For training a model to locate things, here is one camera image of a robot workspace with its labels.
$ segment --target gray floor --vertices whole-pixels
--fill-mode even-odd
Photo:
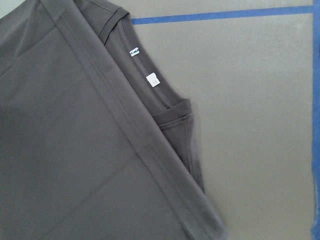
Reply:
[[[22,0],[0,0],[0,17]],[[133,18],[310,0],[113,0]],[[230,240],[307,240],[314,217],[312,14],[135,25],[191,99],[206,193]]]

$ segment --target stitching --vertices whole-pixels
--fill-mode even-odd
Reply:
[[[162,129],[166,129],[168,127],[175,126],[175,125],[179,124],[181,121],[183,121],[184,119],[188,118],[190,115],[192,115],[192,112],[188,113],[185,116],[179,117],[179,118],[177,118],[175,120],[160,124],[159,127],[162,128]]]
[[[107,22],[109,22],[109,20],[110,20],[114,15],[115,15],[115,13],[113,12],[111,17],[109,17],[109,18],[106,17],[106,18],[105,18],[105,21],[103,22],[102,27],[101,27],[101,30],[99,31],[99,34],[98,34],[99,37],[100,37],[102,31],[105,29],[105,27],[106,27],[106,25],[107,25]]]
[[[123,28],[122,20],[120,20],[120,24],[119,24],[119,25],[121,26],[121,31],[120,31],[121,34],[122,34],[123,37],[125,38],[127,44],[130,46],[130,49],[132,49],[132,46],[131,46],[131,44],[130,44],[128,38],[127,38],[127,35],[126,35],[126,33],[125,33],[125,30],[124,30],[124,28]],[[134,64],[136,65],[136,67],[137,67],[138,69],[141,67],[141,68],[144,69],[144,71],[145,71],[146,73],[148,72],[147,69],[145,68],[145,66],[144,66],[143,63],[140,61],[140,59],[139,59],[139,57],[138,57],[137,55],[135,55],[135,56],[132,57],[132,61],[134,62]],[[159,91],[159,93],[162,94],[162,96],[169,102],[169,104],[170,104],[171,106],[173,106],[172,102],[167,98],[166,95],[164,95],[164,93],[160,90],[160,88],[159,88],[158,86],[155,86],[155,87],[156,87],[156,89]]]
[[[189,172],[190,174],[194,176],[194,171],[193,171],[193,166],[192,166],[192,159],[191,159],[191,153],[190,153],[190,141],[189,141],[189,134],[188,134],[188,126],[187,126],[187,120],[183,121],[184,125],[184,130],[185,130],[185,138],[186,138],[186,145],[185,145],[185,150],[186,150],[186,155],[187,155],[187,162],[189,166]]]
[[[127,49],[127,51],[129,51],[130,49],[132,49],[132,46],[131,46],[130,42],[128,41],[127,36],[125,35],[125,31],[124,31],[124,29],[123,29],[122,20],[121,20],[121,19],[119,20],[119,32],[120,32],[120,36],[121,36],[120,39],[121,39],[121,42],[122,42],[123,46]],[[146,72],[147,72],[147,70],[144,68],[144,66],[142,65],[142,63],[141,63],[142,66],[139,66],[139,65],[137,64],[137,62],[134,60],[134,59],[136,59],[135,57],[136,57],[136,56],[131,57],[131,61],[134,63],[134,65],[136,66],[136,68],[138,69],[138,71],[140,72],[140,74],[142,75],[142,77],[145,79],[146,77],[145,77],[145,75],[143,74],[141,68],[143,68],[144,71],[146,71]],[[149,87],[149,89],[151,89],[151,91],[154,93],[154,95],[156,96],[156,98],[157,98],[161,103],[163,103],[163,100],[162,100],[162,99],[159,97],[159,95],[155,92],[155,89],[154,89],[153,87]]]
[[[104,10],[107,10],[108,12],[115,13],[115,11],[107,8],[106,6],[101,5],[100,3],[96,2],[95,0],[86,0],[86,1],[91,2],[91,3],[95,4],[95,5],[97,5],[98,7],[102,8]]]

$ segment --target gray fabric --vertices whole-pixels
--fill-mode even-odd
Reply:
[[[104,0],[27,0],[0,19],[3,239],[226,238],[185,162],[198,161],[190,100],[159,72],[157,90],[135,85],[111,53],[128,17]]]

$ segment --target blue tape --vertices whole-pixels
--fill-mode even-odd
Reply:
[[[290,14],[310,14],[313,12],[313,6],[290,6],[290,7],[276,7],[276,8],[262,8],[251,10],[237,10],[237,11],[220,11],[197,14],[184,14],[172,16],[155,16],[133,18],[132,24],[159,24],[172,22],[186,22],[212,19],[232,19],[245,17],[260,17],[273,15],[290,15]]]
[[[312,172],[315,192],[312,239],[320,240],[320,0],[313,1]]]

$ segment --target clothing label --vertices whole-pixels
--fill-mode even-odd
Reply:
[[[157,86],[160,83],[159,79],[157,78],[154,72],[146,76],[146,79],[148,80],[148,82],[151,84],[152,87]]]
[[[134,55],[137,55],[138,53],[140,53],[139,48],[136,47],[136,48],[132,49],[129,53],[130,53],[131,57],[133,57]]]

